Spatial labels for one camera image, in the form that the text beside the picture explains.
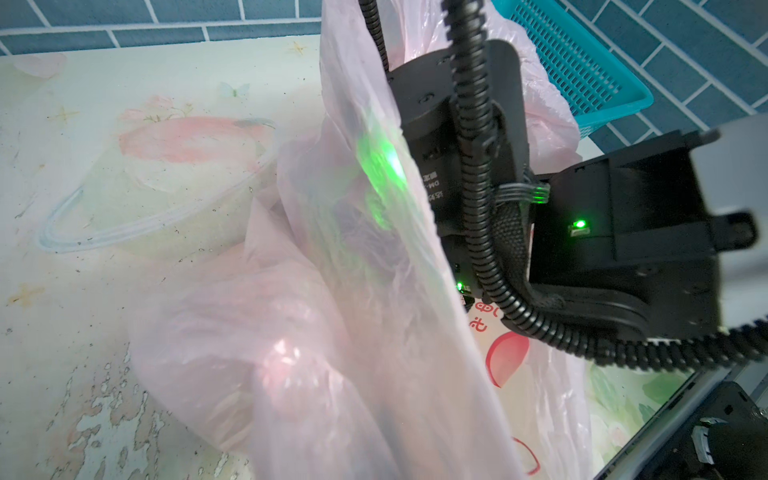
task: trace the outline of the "white grout line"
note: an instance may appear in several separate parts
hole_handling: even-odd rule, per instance
[[[179,23],[125,23],[116,25],[81,25],[61,27],[26,27],[0,30],[0,35],[29,35],[40,33],[67,33],[71,31],[136,30],[142,28],[188,28],[188,27],[229,27],[232,25],[274,25],[279,23],[319,22],[320,17],[302,18],[258,18],[254,20],[219,20],[215,22],[179,22]]]
[[[144,0],[144,4],[147,6],[147,10],[149,10],[149,16],[152,18],[152,23],[160,23],[157,21],[157,15],[154,14],[152,2],[150,2],[150,0]]]
[[[568,5],[568,6],[571,6],[571,7],[573,7],[573,5],[571,5],[571,4],[570,4],[570,2],[569,2],[568,0],[561,0],[561,1],[562,1],[562,2],[563,2],[565,5]],[[608,37],[608,36],[607,36],[605,33],[603,33],[603,32],[602,32],[602,30],[600,30],[599,28],[597,28],[597,27],[595,27],[594,25],[592,25],[592,22],[590,22],[589,20],[587,20],[587,18],[586,18],[586,17],[584,17],[584,16],[581,14],[581,12],[580,12],[580,11],[578,11],[578,10],[574,9],[574,15],[576,15],[576,16],[577,16],[577,17],[578,17],[578,18],[579,18],[579,19],[580,19],[580,20],[581,20],[583,23],[585,23],[585,24],[586,24],[586,25],[587,25],[587,26],[588,26],[588,27],[589,27],[589,28],[590,28],[590,29],[591,29],[591,30],[594,32],[594,34],[595,34],[595,35],[597,35],[598,37],[602,38],[602,39],[603,39],[603,41],[604,41],[605,43],[607,43],[607,44],[608,44],[608,46],[610,46],[610,47],[611,47],[611,49],[613,49],[613,50],[614,50],[616,53],[618,53],[618,54],[619,54],[619,55],[620,55],[620,56],[621,56],[621,57],[624,59],[624,61],[626,61],[626,62],[627,62],[629,65],[631,65],[631,67],[632,67],[632,68],[634,68],[635,70],[637,70],[637,72],[638,72],[638,73],[639,73],[639,74],[640,74],[640,75],[641,75],[643,78],[645,78],[645,80],[646,80],[648,83],[652,84],[652,85],[653,85],[653,86],[654,86],[654,87],[655,87],[655,88],[656,88],[656,89],[657,89],[659,92],[661,92],[661,94],[662,94],[664,97],[667,97],[667,100],[669,100],[670,102],[672,102],[672,104],[673,104],[675,107],[677,107],[677,108],[678,108],[680,111],[682,111],[682,112],[683,112],[683,113],[684,113],[684,114],[685,114],[685,115],[686,115],[686,116],[687,116],[689,119],[691,119],[691,121],[692,121],[692,122],[694,122],[694,123],[696,124],[696,126],[698,126],[698,127],[701,129],[701,130],[709,130],[709,129],[710,129],[710,128],[709,128],[709,126],[708,126],[707,124],[705,124],[705,123],[704,123],[704,122],[703,122],[703,121],[702,121],[700,118],[698,118],[698,116],[696,116],[696,114],[695,114],[695,113],[693,113],[693,112],[692,112],[692,111],[691,111],[691,110],[690,110],[688,107],[686,107],[685,105],[683,105],[683,104],[682,104],[682,103],[681,103],[679,100],[677,100],[677,99],[675,98],[675,96],[674,96],[674,95],[672,95],[672,94],[671,94],[671,93],[670,93],[670,92],[669,92],[669,91],[668,91],[668,90],[667,90],[667,89],[666,89],[666,88],[665,88],[665,87],[664,87],[662,84],[660,84],[660,83],[658,82],[658,80],[656,80],[656,78],[653,78],[653,77],[651,77],[651,76],[650,76],[650,74],[649,74],[647,71],[645,71],[645,69],[644,69],[644,68],[642,68],[640,65],[638,65],[638,64],[637,64],[637,62],[636,62],[636,61],[635,61],[635,60],[634,60],[632,57],[630,57],[629,55],[627,55],[627,53],[626,53],[624,50],[622,50],[621,48],[619,48],[619,47],[618,47],[618,45],[616,45],[616,44],[614,43],[614,41],[613,41],[613,40],[611,40],[611,39],[610,39],[610,38],[609,38],[609,37]],[[669,42],[669,41],[668,41],[666,38],[665,38],[663,41],[666,41],[666,42],[667,42],[667,46],[670,46],[670,47],[671,47],[671,45],[669,45],[669,44],[668,44],[668,42]]]
[[[714,77],[710,72],[708,72],[704,67],[699,65],[695,60],[693,60],[691,57],[688,56],[688,54],[683,51],[680,47],[672,43],[669,38],[662,35],[661,32],[659,32],[653,25],[646,22],[646,20],[640,16],[638,16],[634,10],[627,7],[621,0],[613,0],[613,2],[616,4],[618,8],[621,8],[624,10],[624,13],[629,15],[633,20],[635,20],[637,23],[640,24],[641,27],[645,28],[650,32],[651,35],[659,39],[661,42],[667,44],[667,47],[673,51],[678,57],[680,57],[683,61],[685,61],[687,64],[689,64],[691,67],[694,68],[697,72],[699,72],[699,75],[706,78],[707,80],[712,82],[712,85],[715,86],[718,90],[722,91],[723,94],[725,94],[726,97],[728,97],[734,104],[741,107],[742,110],[744,110],[746,113],[750,115],[754,115],[757,113],[754,108],[750,107],[744,100],[742,100],[738,95],[733,93],[733,91],[730,90],[730,88],[726,87],[723,82],[720,80],[717,80],[717,78]]]
[[[763,95],[761,99],[752,104],[752,108],[758,108],[760,105],[768,101],[768,94]]]
[[[107,35],[109,35],[109,39],[112,40],[112,45],[114,45],[115,48],[120,48],[120,44],[118,43],[118,39],[115,38],[114,33],[112,30],[107,30]]]
[[[9,56],[9,57],[13,55],[13,54],[11,53],[11,51],[10,51],[10,50],[8,50],[8,47],[6,47],[6,46],[5,46],[5,44],[4,44],[2,41],[0,41],[0,50],[2,50],[2,52],[3,52],[4,54],[6,54],[7,56]]]
[[[642,68],[645,68],[645,65],[648,65],[648,62],[653,60],[657,53],[661,51],[661,49],[664,48],[664,43],[660,43],[658,47],[656,47],[650,55],[647,56],[645,60],[643,60],[643,63],[640,64]]]
[[[27,3],[29,4],[32,11],[35,12],[35,15],[38,16],[40,22],[42,22],[46,27],[50,27],[51,24],[48,22],[48,19],[45,17],[45,15],[43,15],[42,10],[38,7],[38,4],[35,3],[35,0],[27,0]]]
[[[659,136],[662,135],[661,130],[656,128],[656,125],[652,124],[645,115],[643,115],[640,112],[637,112],[635,115],[637,115],[637,118],[640,118],[643,121],[643,123],[646,124],[648,128],[650,128],[656,135],[659,135]]]
[[[635,144],[639,144],[640,142],[642,142],[646,138],[650,137],[650,134],[652,134],[652,133],[654,133],[654,129],[653,128],[649,128],[648,131],[645,132],[642,137],[640,137],[637,140],[635,140],[634,143]]]
[[[648,0],[648,3],[643,5],[643,8],[641,8],[637,14],[642,17],[645,11],[648,10],[648,7],[650,7],[650,4],[652,4],[653,2],[654,0]]]
[[[710,25],[715,27],[717,30],[719,30],[720,33],[722,33],[723,35],[733,40],[733,42],[736,45],[739,45],[741,48],[748,51],[750,55],[752,55],[760,63],[768,67],[768,55],[765,55],[760,50],[758,50],[754,45],[744,40],[744,37],[742,37],[741,35],[731,30],[727,25],[721,22],[717,17],[715,17],[708,11],[704,10],[699,5],[696,5],[691,0],[680,0],[680,3],[682,3],[683,5],[693,10],[701,18],[703,18],[707,23],[709,23]]]
[[[688,95],[688,98],[683,100],[683,105],[688,105],[694,98],[698,97],[699,94],[705,91],[710,85],[712,85],[712,82],[709,80],[705,81],[704,84],[697,88],[694,93]]]
[[[592,23],[595,23],[598,20],[598,17],[601,13],[603,13],[603,10],[605,10],[605,7],[608,6],[608,4],[611,3],[611,0],[605,0],[605,3],[603,6],[600,7],[600,10],[598,10],[598,13],[595,14],[594,18],[592,19]]]
[[[608,127],[608,130],[614,132],[614,135],[616,135],[618,137],[618,139],[621,140],[622,144],[624,144],[624,145],[626,145],[628,147],[631,145],[629,143],[629,140],[627,140],[627,138],[624,135],[622,135],[620,131],[616,130],[616,127],[614,127],[613,124],[611,124],[610,121],[608,123],[606,123],[605,126]]]
[[[754,48],[760,47],[760,45],[761,45],[761,44],[762,44],[762,43],[763,43],[763,42],[764,42],[764,41],[765,41],[767,38],[768,38],[768,31],[767,31],[767,32],[765,32],[764,34],[762,34],[762,35],[760,36],[760,38],[758,38],[757,40],[755,40],[755,42],[752,44],[752,46],[753,46]]]

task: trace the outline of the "blue tile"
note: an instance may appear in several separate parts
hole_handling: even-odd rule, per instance
[[[72,33],[41,33],[36,35],[7,35],[0,37],[14,55],[44,51],[93,50],[114,48],[106,31]]]
[[[659,53],[645,65],[645,71],[680,101],[690,97],[707,81],[666,47],[659,50]]]
[[[592,36],[594,37],[594,39],[595,39],[595,40],[597,40],[597,41],[599,41],[601,44],[603,44],[603,46],[604,46],[605,48],[610,48],[610,46],[609,46],[607,43],[605,43],[605,42],[603,41],[603,39],[602,39],[602,38],[598,37],[598,36],[597,36],[597,35],[596,35],[596,34],[595,34],[595,33],[594,33],[594,32],[593,32],[593,31],[592,31],[592,30],[591,30],[591,29],[590,29],[590,28],[589,28],[589,27],[588,27],[588,26],[587,26],[587,25],[584,23],[584,22],[582,22],[582,21],[579,19],[579,17],[577,17],[576,15],[574,15],[574,12],[573,12],[573,10],[568,10],[568,14],[570,14],[570,15],[571,15],[571,17],[572,17],[572,18],[573,18],[573,19],[574,19],[576,22],[578,22],[578,24],[579,24],[579,25],[581,25],[582,27],[584,27],[584,30],[586,30],[586,31],[587,31],[587,33],[588,33],[589,35],[592,35]]]
[[[112,33],[121,47],[205,41],[202,28],[146,28],[142,30],[115,30]]]
[[[41,27],[42,22],[26,0],[0,2],[0,28]]]
[[[746,116],[723,92],[710,85],[688,103],[690,111],[710,127]]]
[[[322,0],[299,0],[299,15],[302,17],[320,17],[323,13]]]
[[[766,0],[709,0],[704,9],[728,25],[749,43],[756,41],[768,27]]]
[[[151,23],[144,0],[36,0],[51,25]]]
[[[637,63],[642,63],[660,44],[613,3],[605,7],[594,24]]]
[[[624,4],[627,7],[635,10],[638,13],[640,12],[640,10],[643,9],[645,4],[647,3],[648,3],[648,0],[624,0]]]
[[[295,18],[293,0],[243,0],[245,18]]]
[[[746,103],[768,91],[768,67],[678,0],[655,0],[643,16]]]
[[[604,154],[626,147],[626,145],[619,140],[619,137],[617,137],[608,127],[598,128],[598,130],[590,135],[589,138],[592,139],[594,144],[596,144]]]
[[[652,84],[643,78],[637,70],[632,68],[626,62],[624,65],[642,81],[646,87],[650,90],[650,93],[654,96],[654,103],[643,110],[641,113],[656,127],[661,133],[666,134],[671,131],[680,130],[684,134],[699,130],[699,127],[688,118],[680,109],[674,106],[674,104],[664,97],[664,95],[658,91]]]
[[[584,14],[589,20],[593,19],[600,11],[605,0],[571,0],[571,5]]]
[[[648,131],[648,126],[637,115],[630,115],[629,117],[611,120],[611,125],[613,125],[620,134],[624,135],[624,138],[631,144],[645,135],[645,132]]]
[[[320,33],[320,22],[276,23],[271,25],[233,25],[208,27],[211,40],[235,40],[237,38],[285,37],[287,35],[315,35]]]
[[[160,22],[240,20],[237,0],[152,0]]]

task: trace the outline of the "cable connector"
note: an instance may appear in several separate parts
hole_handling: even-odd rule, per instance
[[[494,203],[525,202],[546,204],[549,201],[549,184],[501,184],[496,187]]]

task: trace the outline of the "plastic container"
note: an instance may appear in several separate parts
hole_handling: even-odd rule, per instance
[[[554,0],[493,0],[525,28],[584,138],[654,103],[648,88]]]

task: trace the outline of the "translucent plastic bag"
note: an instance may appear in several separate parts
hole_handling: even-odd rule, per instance
[[[591,478],[584,360],[510,332],[501,316],[496,305],[477,302],[468,323],[523,468],[532,478]]]
[[[320,48],[326,116],[277,153],[280,203],[147,301],[135,370],[259,480],[525,478],[357,2],[324,2]],[[549,425],[588,425],[542,385],[520,395],[562,402]]]

